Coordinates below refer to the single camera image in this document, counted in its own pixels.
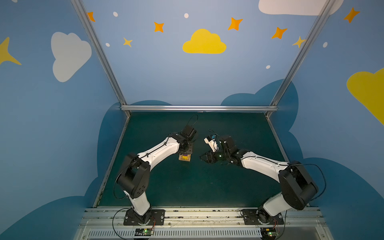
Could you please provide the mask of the light wood block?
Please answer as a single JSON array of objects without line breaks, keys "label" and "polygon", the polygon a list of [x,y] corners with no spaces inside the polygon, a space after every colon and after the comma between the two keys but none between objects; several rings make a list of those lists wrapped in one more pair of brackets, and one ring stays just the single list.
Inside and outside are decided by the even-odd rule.
[{"label": "light wood block", "polygon": [[[190,155],[190,157],[188,159],[180,159],[180,155]],[[179,161],[184,161],[184,162],[190,162],[191,161],[191,154],[179,154],[179,157],[178,157]]]}]

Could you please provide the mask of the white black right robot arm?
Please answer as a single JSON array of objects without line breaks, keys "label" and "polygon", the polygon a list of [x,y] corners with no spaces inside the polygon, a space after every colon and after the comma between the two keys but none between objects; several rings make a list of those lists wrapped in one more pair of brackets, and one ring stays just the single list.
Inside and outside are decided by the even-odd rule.
[{"label": "white black right robot arm", "polygon": [[280,184],[281,192],[258,207],[256,217],[260,224],[269,224],[274,217],[289,209],[303,210],[315,198],[319,188],[305,166],[294,161],[283,163],[240,149],[230,136],[210,135],[204,142],[211,148],[204,156],[207,163],[227,161],[230,164],[261,173]]}]

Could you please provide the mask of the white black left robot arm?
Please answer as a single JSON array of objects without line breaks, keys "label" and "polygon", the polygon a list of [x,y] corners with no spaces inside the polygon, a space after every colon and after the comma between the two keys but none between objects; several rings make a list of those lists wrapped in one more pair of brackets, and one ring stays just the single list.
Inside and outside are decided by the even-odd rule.
[{"label": "white black left robot arm", "polygon": [[197,130],[186,125],[181,132],[169,134],[149,150],[125,156],[115,183],[131,202],[132,207],[127,212],[129,224],[133,221],[146,225],[151,221],[152,206],[146,196],[151,170],[173,154],[190,155],[196,134]]}]

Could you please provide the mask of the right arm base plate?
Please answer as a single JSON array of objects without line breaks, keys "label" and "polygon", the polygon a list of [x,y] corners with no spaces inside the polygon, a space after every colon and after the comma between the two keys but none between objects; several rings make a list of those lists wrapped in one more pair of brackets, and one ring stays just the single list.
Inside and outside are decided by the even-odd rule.
[{"label": "right arm base plate", "polygon": [[242,209],[241,216],[245,225],[283,225],[284,218],[282,214],[270,216],[264,210],[258,209]]}]

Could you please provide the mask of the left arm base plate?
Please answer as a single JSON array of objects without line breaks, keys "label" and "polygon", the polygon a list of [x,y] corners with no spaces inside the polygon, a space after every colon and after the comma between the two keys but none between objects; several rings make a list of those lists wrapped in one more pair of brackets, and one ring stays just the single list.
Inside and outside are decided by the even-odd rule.
[{"label": "left arm base plate", "polygon": [[124,226],[162,226],[165,219],[165,210],[149,209],[143,216],[137,214],[133,209],[126,212]]}]

